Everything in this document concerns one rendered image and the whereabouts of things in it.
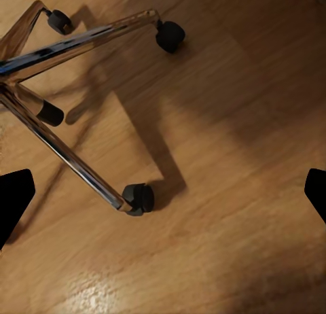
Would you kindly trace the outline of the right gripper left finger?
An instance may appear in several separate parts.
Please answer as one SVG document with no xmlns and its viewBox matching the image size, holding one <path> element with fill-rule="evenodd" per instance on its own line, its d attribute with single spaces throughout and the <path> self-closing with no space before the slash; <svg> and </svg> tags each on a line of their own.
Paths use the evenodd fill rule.
<svg viewBox="0 0 326 314">
<path fill-rule="evenodd" d="M 35 195 L 29 169 L 0 177 L 0 251 Z"/>
</svg>

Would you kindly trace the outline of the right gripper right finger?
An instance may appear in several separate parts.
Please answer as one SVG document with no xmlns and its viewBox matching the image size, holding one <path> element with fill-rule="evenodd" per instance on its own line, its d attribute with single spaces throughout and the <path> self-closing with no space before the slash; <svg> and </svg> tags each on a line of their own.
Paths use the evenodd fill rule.
<svg viewBox="0 0 326 314">
<path fill-rule="evenodd" d="M 326 223 L 326 171 L 310 169 L 304 192 Z"/>
</svg>

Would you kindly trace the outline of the swivel chair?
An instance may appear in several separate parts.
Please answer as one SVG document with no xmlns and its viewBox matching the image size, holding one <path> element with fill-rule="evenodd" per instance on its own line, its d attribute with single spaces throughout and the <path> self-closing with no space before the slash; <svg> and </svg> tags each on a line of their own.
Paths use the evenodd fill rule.
<svg viewBox="0 0 326 314">
<path fill-rule="evenodd" d="M 64 112 L 20 83 L 150 23 L 158 30 L 158 45 L 170 53 L 176 52 L 185 31 L 175 22 L 163 23 L 158 11 L 150 9 L 21 55 L 41 12 L 61 35 L 72 23 L 60 10 L 51 12 L 36 0 L 0 40 L 0 106 L 6 106 L 115 210 L 131 216 L 151 212 L 155 205 L 151 186 L 131 184 L 120 195 L 43 123 L 60 125 Z"/>
</svg>

